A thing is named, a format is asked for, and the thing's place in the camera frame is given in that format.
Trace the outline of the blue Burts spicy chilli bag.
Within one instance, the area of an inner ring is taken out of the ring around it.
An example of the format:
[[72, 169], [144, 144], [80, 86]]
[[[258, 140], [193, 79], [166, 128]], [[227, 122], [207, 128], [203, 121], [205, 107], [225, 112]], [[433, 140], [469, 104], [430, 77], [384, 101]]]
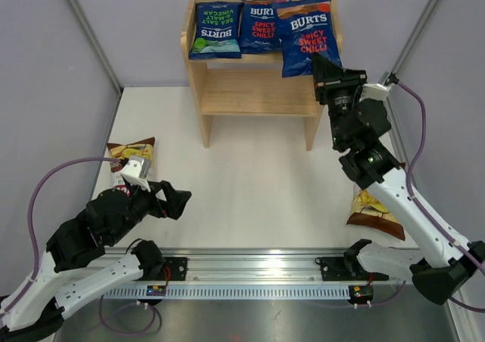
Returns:
[[291, 0], [244, 0], [239, 28], [239, 48], [242, 54], [256, 55], [280, 51], [273, 3]]

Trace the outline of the blue Burts sea salt bag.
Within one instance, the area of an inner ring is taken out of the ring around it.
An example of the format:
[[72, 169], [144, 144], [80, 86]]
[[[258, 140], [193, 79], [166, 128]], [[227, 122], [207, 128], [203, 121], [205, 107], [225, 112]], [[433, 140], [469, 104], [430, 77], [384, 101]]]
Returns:
[[189, 52], [191, 60], [242, 57], [239, 47], [241, 2], [196, 4], [196, 34]]

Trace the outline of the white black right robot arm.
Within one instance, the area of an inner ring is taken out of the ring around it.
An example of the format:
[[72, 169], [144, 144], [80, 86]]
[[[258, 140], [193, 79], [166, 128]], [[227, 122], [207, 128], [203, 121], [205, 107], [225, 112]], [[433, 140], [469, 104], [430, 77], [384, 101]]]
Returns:
[[484, 243], [471, 242], [431, 206], [411, 182], [416, 160], [406, 166], [380, 141], [390, 131], [384, 104], [398, 86], [419, 95], [394, 73], [369, 83], [364, 70], [344, 68], [321, 54], [311, 56], [314, 93], [327, 106], [333, 149], [347, 178], [379, 201], [418, 245], [406, 251], [362, 239], [343, 256], [351, 278], [386, 275], [412, 283], [430, 302], [443, 305], [476, 271], [484, 270]]

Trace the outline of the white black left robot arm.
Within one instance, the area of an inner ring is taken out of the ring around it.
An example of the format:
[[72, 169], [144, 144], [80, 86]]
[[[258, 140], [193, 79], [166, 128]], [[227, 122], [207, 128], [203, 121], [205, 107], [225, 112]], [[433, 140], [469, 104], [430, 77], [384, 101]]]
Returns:
[[74, 275], [101, 258], [108, 246], [122, 240], [144, 217], [177, 220], [192, 194], [175, 190], [166, 180], [150, 182], [132, 196], [105, 190], [64, 222], [48, 240], [39, 267], [12, 295], [1, 299], [1, 339], [41, 341], [60, 329], [65, 320], [129, 281], [154, 280], [165, 259], [152, 240], [141, 240], [112, 265], [83, 280]]

